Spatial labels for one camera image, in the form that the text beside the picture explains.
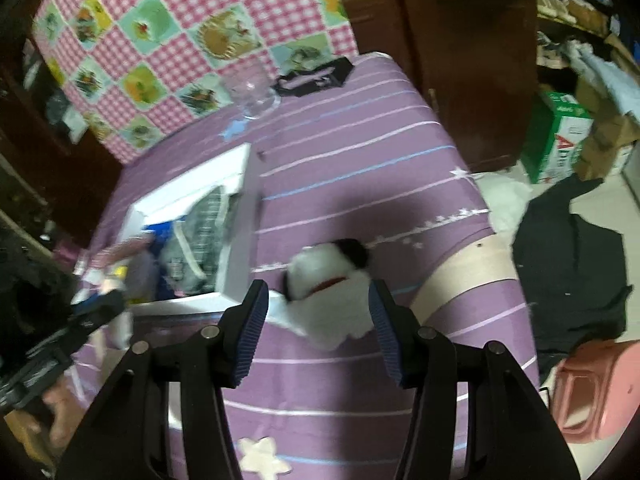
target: purple bedsheet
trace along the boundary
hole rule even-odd
[[[123,172],[92,250],[114,241],[132,202],[183,171],[252,142],[263,152],[266,168],[255,276],[277,288],[284,265],[303,246],[355,237],[371,251],[372,275],[386,280],[398,303],[408,304],[439,263],[492,231],[486,205],[452,140],[398,66],[378,55],[361,56],[355,64],[343,88],[285,98],[276,112],[232,140],[220,136],[235,113],[230,109],[164,140]],[[212,318],[139,319],[136,333],[169,342]],[[431,322],[455,342],[503,341],[537,383],[517,281],[468,291]],[[92,382],[90,365],[79,372],[83,383]],[[89,400],[95,389],[85,388]],[[458,395],[454,469],[465,453],[464,385]],[[237,390],[225,391],[233,439],[273,437],[278,455],[292,466],[291,480],[391,478],[412,397],[387,377],[373,333],[323,352],[270,325],[262,332],[251,374]],[[180,433],[173,431],[174,476],[184,478],[179,441]]]

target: wooden cabinet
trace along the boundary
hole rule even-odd
[[[342,0],[361,53],[384,52],[419,87],[399,0]]]
[[[46,200],[50,219],[86,246],[122,166],[90,132],[74,145],[47,123],[46,84],[24,89],[22,48],[39,1],[0,1],[0,153]],[[53,82],[45,65],[40,72]]]
[[[536,91],[536,0],[404,0],[422,94],[472,171],[520,155]]]

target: checkered tablecloth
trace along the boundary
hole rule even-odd
[[[92,132],[128,164],[231,103],[224,76],[272,77],[357,47],[340,0],[43,0],[34,38]]]

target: screw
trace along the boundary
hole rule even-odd
[[[215,325],[209,325],[200,330],[200,335],[204,339],[213,339],[220,333],[220,329]]]
[[[418,336],[422,339],[436,339],[438,333],[430,326],[421,326],[418,329]]]
[[[138,341],[137,343],[134,343],[131,349],[133,350],[134,354],[140,355],[149,350],[149,343],[147,343],[146,341]]]
[[[499,341],[489,341],[487,347],[489,349],[489,352],[496,355],[504,354],[504,351],[506,350],[504,345]]]

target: black ear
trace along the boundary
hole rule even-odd
[[[282,295],[284,296],[284,299],[290,303],[291,296],[289,295],[289,271],[287,269],[285,269],[285,271],[282,273],[282,286],[280,287],[280,290],[282,292]]]
[[[356,266],[357,269],[364,269],[369,263],[369,251],[355,238],[342,238],[334,240],[332,244]]]

